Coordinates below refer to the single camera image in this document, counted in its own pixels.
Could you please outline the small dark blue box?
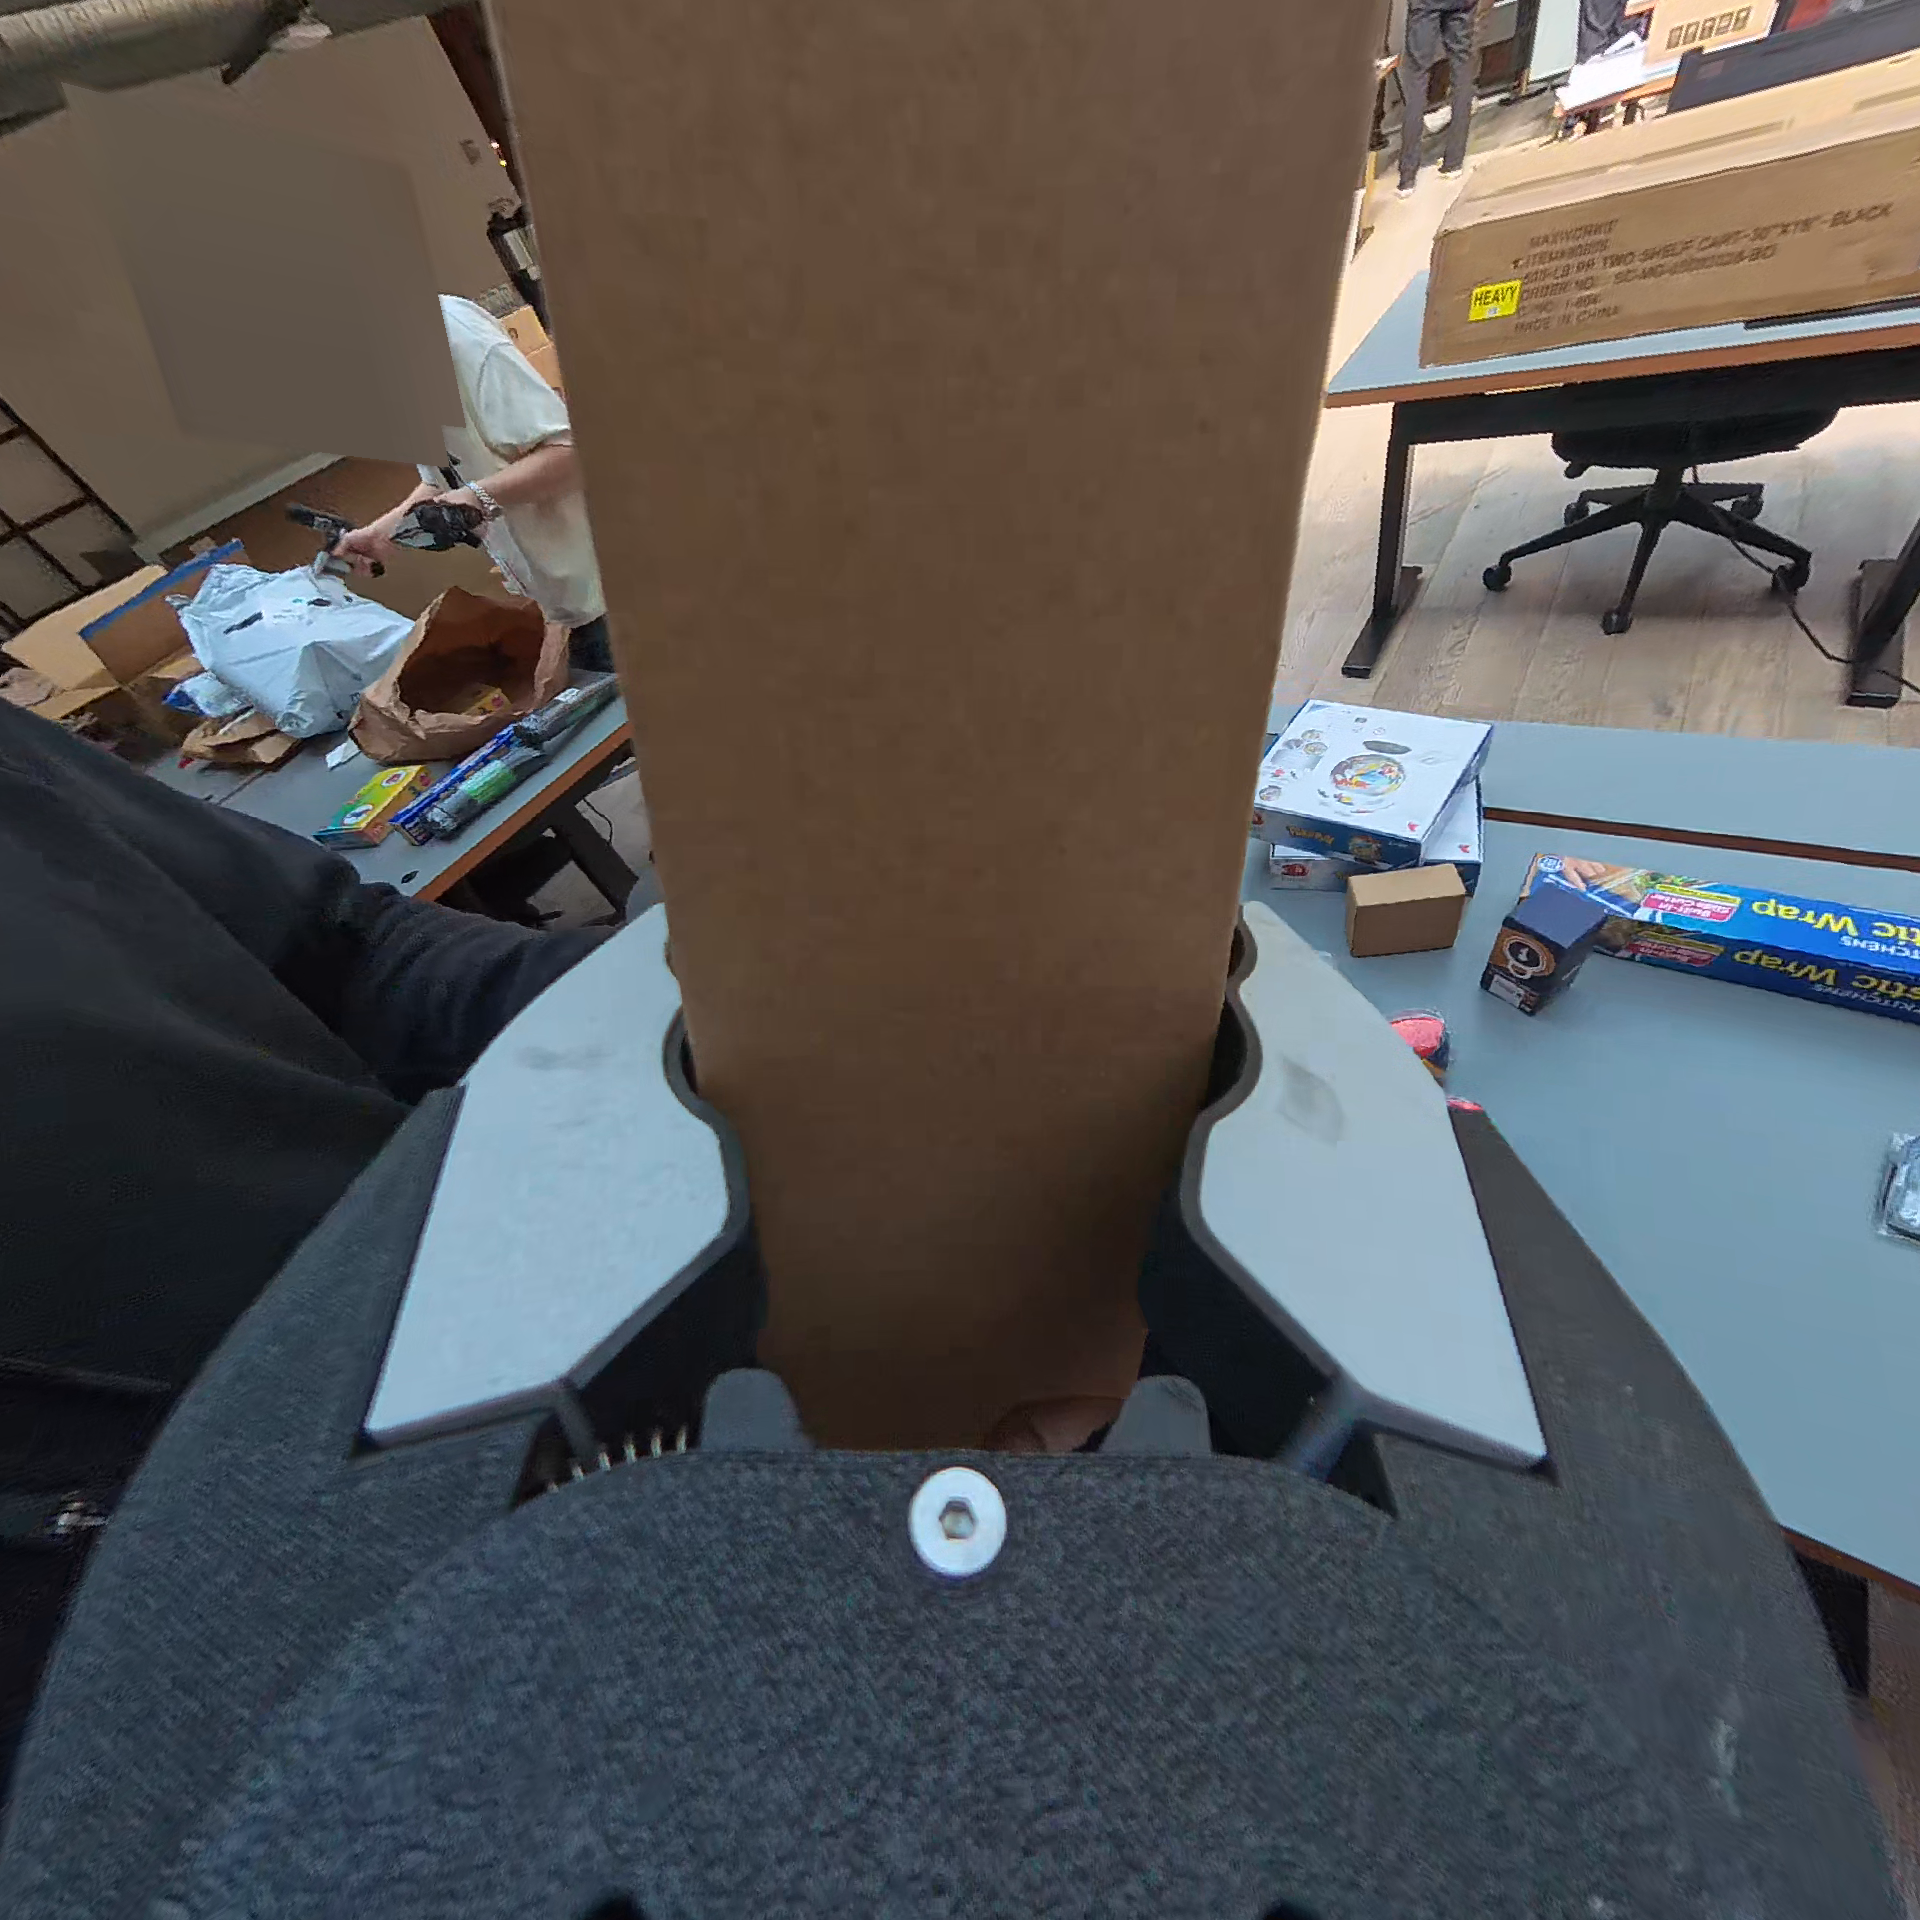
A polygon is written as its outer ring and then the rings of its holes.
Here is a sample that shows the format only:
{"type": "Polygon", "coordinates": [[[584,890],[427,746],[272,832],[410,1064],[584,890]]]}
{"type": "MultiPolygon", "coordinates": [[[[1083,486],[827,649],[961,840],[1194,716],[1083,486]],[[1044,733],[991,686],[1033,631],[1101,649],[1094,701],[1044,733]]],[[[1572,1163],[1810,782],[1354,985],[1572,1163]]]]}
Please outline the small dark blue box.
{"type": "Polygon", "coordinates": [[[1596,953],[1605,917],[1588,890],[1530,889],[1495,927],[1481,990],[1523,1015],[1545,1012],[1596,953]]]}

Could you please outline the black office chair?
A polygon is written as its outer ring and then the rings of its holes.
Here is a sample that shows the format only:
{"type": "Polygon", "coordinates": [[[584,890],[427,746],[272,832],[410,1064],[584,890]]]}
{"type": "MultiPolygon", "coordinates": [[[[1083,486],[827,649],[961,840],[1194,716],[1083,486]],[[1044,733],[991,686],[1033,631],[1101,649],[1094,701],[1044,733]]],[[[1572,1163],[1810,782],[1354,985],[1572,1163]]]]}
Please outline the black office chair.
{"type": "Polygon", "coordinates": [[[1810,583],[1810,549],[1761,523],[1761,483],[1713,486],[1699,481],[1699,468],[1795,453],[1810,439],[1824,435],[1835,414],[1835,406],[1795,406],[1655,426],[1582,426],[1557,435],[1550,447],[1564,459],[1564,477],[1582,477],[1592,468],[1645,468],[1652,481],[1640,486],[1578,492],[1564,506],[1564,522],[1557,529],[1501,552],[1501,559],[1481,569],[1481,586],[1490,592],[1505,592],[1520,559],[1533,559],[1552,549],[1634,523],[1636,552],[1626,586],[1618,599],[1600,614],[1602,634],[1626,634],[1634,626],[1636,597],[1659,539],[1668,529],[1684,523],[1699,535],[1715,535],[1737,549],[1767,575],[1773,592],[1791,597],[1810,583]]]}

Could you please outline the white blue toy box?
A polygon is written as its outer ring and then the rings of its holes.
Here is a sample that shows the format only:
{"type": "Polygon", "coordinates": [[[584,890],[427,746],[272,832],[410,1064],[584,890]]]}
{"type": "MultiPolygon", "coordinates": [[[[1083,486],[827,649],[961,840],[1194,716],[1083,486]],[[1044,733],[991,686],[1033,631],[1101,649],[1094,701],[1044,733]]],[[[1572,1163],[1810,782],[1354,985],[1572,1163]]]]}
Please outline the white blue toy box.
{"type": "Polygon", "coordinates": [[[1413,869],[1475,788],[1490,720],[1307,699],[1266,739],[1249,836],[1269,845],[1413,869]]]}

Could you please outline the brown paper bag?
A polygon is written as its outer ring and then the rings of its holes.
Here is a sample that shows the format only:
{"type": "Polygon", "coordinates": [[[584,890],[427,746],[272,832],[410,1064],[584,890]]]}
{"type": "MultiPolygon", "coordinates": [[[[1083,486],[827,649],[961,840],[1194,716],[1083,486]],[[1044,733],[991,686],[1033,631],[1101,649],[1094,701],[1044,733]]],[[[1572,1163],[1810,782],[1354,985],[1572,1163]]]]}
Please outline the brown paper bag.
{"type": "Polygon", "coordinates": [[[374,762],[454,762],[568,686],[568,626],[536,604],[443,588],[361,692],[350,739],[374,762]]]}

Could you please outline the large printed cardboard box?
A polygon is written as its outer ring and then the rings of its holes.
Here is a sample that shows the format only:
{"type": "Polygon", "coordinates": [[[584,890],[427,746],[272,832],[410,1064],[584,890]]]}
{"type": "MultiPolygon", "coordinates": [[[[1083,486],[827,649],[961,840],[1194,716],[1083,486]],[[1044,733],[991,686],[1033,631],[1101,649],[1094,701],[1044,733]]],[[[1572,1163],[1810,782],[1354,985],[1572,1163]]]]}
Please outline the large printed cardboard box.
{"type": "Polygon", "coordinates": [[[1916,299],[1916,51],[1485,158],[1421,367],[1916,299]]]}

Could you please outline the small colourful box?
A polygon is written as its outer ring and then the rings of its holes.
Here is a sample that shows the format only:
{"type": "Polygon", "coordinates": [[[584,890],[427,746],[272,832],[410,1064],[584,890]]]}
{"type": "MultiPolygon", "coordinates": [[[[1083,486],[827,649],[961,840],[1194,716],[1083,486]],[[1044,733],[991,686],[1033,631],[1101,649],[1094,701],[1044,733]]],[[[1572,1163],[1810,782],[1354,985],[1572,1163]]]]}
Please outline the small colourful box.
{"type": "Polygon", "coordinates": [[[370,850],[398,827],[398,816],[427,792],[427,784],[429,767],[423,762],[378,767],[378,775],[370,775],[346,806],[311,836],[332,850],[370,850]]]}

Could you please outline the blue plastic wrap box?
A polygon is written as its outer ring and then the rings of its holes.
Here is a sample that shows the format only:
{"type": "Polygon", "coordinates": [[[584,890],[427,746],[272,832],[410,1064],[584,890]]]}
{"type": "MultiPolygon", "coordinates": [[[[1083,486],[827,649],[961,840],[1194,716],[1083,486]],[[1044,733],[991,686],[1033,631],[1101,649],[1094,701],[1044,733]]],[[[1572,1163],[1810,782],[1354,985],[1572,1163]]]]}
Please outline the blue plastic wrap box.
{"type": "Polygon", "coordinates": [[[1916,915],[1533,855],[1520,889],[1600,915],[1600,953],[1916,1024],[1916,915]]]}

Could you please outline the open cardboard box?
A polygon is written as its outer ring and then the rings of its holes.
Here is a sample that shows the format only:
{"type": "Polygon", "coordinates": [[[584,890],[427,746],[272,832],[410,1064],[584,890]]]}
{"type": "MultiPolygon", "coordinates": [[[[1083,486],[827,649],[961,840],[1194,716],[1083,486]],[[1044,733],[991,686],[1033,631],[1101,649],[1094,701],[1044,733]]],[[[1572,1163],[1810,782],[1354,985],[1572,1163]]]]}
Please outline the open cardboard box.
{"type": "Polygon", "coordinates": [[[246,545],[221,539],[170,569],[138,566],[6,637],[10,656],[50,683],[27,709],[105,739],[183,739],[197,716],[167,696],[191,678],[200,661],[176,609],[221,561],[250,561],[246,545]]]}

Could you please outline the white plastic mailer bag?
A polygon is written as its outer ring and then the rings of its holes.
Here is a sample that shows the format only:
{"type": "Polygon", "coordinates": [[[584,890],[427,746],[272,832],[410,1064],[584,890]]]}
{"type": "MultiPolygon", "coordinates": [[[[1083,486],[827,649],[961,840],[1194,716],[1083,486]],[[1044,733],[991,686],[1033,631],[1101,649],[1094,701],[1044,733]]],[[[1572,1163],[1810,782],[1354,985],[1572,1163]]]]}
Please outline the white plastic mailer bag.
{"type": "Polygon", "coordinates": [[[405,610],[304,566],[216,561],[170,604],[204,671],[293,739],[342,733],[410,637],[405,610]]]}

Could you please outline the white flat box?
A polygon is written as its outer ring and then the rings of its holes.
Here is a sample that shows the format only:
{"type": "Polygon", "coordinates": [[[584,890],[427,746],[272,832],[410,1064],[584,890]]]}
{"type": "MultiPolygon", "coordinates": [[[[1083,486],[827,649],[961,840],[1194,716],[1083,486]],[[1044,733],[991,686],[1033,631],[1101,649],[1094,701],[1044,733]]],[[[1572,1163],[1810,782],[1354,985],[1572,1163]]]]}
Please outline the white flat box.
{"type": "Polygon", "coordinates": [[[1354,827],[1331,842],[1311,836],[1283,836],[1266,842],[1262,871],[1266,883],[1280,890],[1345,890],[1354,876],[1452,866],[1466,895],[1475,895],[1481,871],[1481,827],[1481,782],[1466,777],[1446,808],[1433,821],[1429,836],[1421,840],[1421,855],[1413,857],[1401,857],[1401,842],[1354,827]]]}

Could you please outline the grey side desk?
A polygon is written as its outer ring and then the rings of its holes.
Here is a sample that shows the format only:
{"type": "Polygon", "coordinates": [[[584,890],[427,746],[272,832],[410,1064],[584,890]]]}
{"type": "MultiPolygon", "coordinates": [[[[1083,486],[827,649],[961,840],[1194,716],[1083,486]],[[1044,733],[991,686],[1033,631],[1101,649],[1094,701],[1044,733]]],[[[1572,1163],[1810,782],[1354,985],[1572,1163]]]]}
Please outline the grey side desk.
{"type": "MultiPolygon", "coordinates": [[[[427,762],[429,782],[459,760],[427,762]]],[[[366,881],[509,923],[554,923],[536,895],[564,869],[574,869],[608,904],[598,923],[614,923],[629,904],[655,904],[657,895],[651,861],[629,861],[612,840],[603,784],[629,769],[629,724],[614,699],[459,836],[410,845],[390,832],[370,850],[341,855],[366,881]]],[[[378,775],[378,762],[346,733],[293,743],[275,767],[216,767],[181,752],[146,767],[146,777],[167,788],[297,836],[323,827],[370,775],[378,775]]]]}

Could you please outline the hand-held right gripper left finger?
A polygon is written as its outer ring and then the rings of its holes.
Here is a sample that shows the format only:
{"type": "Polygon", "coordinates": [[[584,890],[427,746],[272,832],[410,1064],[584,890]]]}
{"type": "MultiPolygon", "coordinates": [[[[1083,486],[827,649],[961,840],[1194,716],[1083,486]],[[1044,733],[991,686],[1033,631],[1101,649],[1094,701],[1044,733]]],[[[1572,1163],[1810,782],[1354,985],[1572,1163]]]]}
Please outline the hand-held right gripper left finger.
{"type": "Polygon", "coordinates": [[[655,904],[463,1074],[366,1444],[514,1417],[568,1447],[694,1444],[763,1311],[747,1163],[694,1083],[655,904]]]}

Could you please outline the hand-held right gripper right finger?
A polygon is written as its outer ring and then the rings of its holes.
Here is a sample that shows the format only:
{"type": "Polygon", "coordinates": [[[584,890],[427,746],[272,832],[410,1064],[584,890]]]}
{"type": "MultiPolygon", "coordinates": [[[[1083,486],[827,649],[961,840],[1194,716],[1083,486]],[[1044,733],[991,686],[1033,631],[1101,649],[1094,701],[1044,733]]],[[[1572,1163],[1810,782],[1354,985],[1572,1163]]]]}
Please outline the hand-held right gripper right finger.
{"type": "Polygon", "coordinates": [[[1136,1269],[1203,1449],[1331,1477],[1375,1434],[1550,1461],[1452,1107],[1280,915],[1234,917],[1204,1098],[1136,1269]]]}

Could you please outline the long brown cardboard box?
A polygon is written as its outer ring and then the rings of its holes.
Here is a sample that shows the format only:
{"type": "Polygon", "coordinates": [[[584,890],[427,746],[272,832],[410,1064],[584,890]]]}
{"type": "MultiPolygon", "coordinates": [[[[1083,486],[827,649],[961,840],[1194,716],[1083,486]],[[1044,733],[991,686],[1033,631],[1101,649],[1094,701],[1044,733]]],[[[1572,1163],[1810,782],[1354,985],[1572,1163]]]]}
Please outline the long brown cardboard box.
{"type": "Polygon", "coordinates": [[[759,1363],[1123,1397],[1384,2],[488,2],[759,1363]]]}

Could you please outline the grey desk with black legs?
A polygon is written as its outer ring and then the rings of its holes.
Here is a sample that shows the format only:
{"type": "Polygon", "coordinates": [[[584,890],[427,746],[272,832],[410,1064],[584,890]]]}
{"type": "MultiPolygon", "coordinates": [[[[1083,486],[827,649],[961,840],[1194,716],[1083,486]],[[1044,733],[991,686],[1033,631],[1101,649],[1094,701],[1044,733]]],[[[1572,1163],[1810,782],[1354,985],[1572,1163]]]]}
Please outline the grey desk with black legs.
{"type": "Polygon", "coordinates": [[[1325,406],[1392,406],[1380,539],[1369,614],[1343,656],[1369,678],[1409,610],[1423,569],[1406,561],[1413,448],[1441,440],[1557,439],[1582,426],[1655,426],[1795,406],[1867,406],[1916,400],[1916,299],[1855,311],[1733,322],[1600,348],[1506,352],[1441,371],[1418,367],[1429,279],[1363,331],[1331,374],[1325,406]]]}

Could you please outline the small brown cardboard box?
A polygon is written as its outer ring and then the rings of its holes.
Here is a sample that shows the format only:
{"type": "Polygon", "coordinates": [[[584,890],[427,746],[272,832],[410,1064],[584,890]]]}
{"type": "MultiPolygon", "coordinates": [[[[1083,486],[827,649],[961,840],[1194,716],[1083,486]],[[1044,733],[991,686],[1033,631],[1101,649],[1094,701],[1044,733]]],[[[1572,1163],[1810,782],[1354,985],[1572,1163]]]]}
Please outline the small brown cardboard box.
{"type": "Polygon", "coordinates": [[[1469,889],[1452,861],[1354,871],[1345,883],[1345,948],[1354,954],[1409,954],[1452,948],[1466,908],[1469,889]]]}

